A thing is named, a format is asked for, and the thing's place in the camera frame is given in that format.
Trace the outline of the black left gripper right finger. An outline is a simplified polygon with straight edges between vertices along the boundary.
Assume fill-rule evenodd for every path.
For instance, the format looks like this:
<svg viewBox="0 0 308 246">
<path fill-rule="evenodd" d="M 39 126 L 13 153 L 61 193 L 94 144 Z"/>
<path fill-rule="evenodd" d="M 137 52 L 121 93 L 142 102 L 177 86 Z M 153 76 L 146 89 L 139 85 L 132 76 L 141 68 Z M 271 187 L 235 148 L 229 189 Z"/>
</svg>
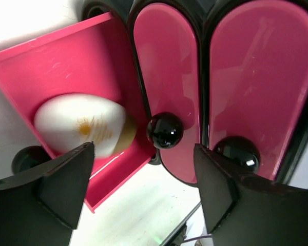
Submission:
<svg viewBox="0 0 308 246">
<path fill-rule="evenodd" d="M 308 189 L 258 176 L 201 144 L 194 166 L 214 245 L 308 245 Z"/>
</svg>

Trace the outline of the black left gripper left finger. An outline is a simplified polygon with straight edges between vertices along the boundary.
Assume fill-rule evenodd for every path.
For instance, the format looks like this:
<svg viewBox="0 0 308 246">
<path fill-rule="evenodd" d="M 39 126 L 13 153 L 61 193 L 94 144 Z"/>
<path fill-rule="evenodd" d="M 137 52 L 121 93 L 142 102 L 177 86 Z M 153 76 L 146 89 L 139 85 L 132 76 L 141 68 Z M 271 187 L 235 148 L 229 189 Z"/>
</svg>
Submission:
<svg viewBox="0 0 308 246">
<path fill-rule="evenodd" d="M 0 245 L 69 245 L 93 164 L 90 142 L 54 159 L 40 146 L 20 150 L 0 179 Z"/>
</svg>

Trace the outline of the black drawer organizer cabinet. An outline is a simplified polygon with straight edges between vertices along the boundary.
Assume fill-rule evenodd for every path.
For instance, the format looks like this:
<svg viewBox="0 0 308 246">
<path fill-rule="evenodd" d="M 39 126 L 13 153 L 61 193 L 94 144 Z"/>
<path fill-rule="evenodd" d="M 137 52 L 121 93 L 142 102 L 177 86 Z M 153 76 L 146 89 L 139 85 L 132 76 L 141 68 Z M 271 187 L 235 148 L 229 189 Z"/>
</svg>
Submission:
<svg viewBox="0 0 308 246">
<path fill-rule="evenodd" d="M 253 160 L 254 164 L 248 166 L 248 170 L 259 175 L 260 154 L 250 140 L 241 136 L 230 136 L 219 141 L 213 149 L 209 147 L 209 44 L 211 36 L 218 22 L 225 15 L 246 2 L 249 1 L 84 1 L 81 10 L 81 19 L 86 20 L 109 12 L 114 17 L 119 18 L 125 25 L 133 53 L 145 113 L 150 123 L 151 112 L 133 38 L 134 23 L 140 11 L 151 3 L 165 3 L 181 12 L 189 21 L 197 39 L 200 109 L 200 142 L 197 144 L 201 144 L 219 153 L 224 158 L 242 167 L 246 167 L 248 160 Z M 308 12 L 308 1 L 289 2 L 299 5 Z M 308 97 L 295 130 L 291 135 L 280 169 L 275 179 L 273 179 L 274 181 L 284 184 L 289 183 L 307 142 Z M 159 150 L 156 147 L 155 150 L 156 152 L 152 161 L 156 164 L 163 165 Z"/>
</svg>

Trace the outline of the pink top drawer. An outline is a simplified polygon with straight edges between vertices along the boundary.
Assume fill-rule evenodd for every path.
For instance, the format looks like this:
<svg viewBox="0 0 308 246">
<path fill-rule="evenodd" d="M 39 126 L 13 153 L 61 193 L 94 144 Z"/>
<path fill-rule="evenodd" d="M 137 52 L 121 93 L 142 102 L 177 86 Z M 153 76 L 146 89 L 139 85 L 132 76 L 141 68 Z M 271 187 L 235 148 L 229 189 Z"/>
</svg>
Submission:
<svg viewBox="0 0 308 246">
<path fill-rule="evenodd" d="M 225 15 L 209 44 L 209 147 L 230 136 L 258 149 L 275 179 L 308 97 L 308 12 L 249 1 Z"/>
</svg>

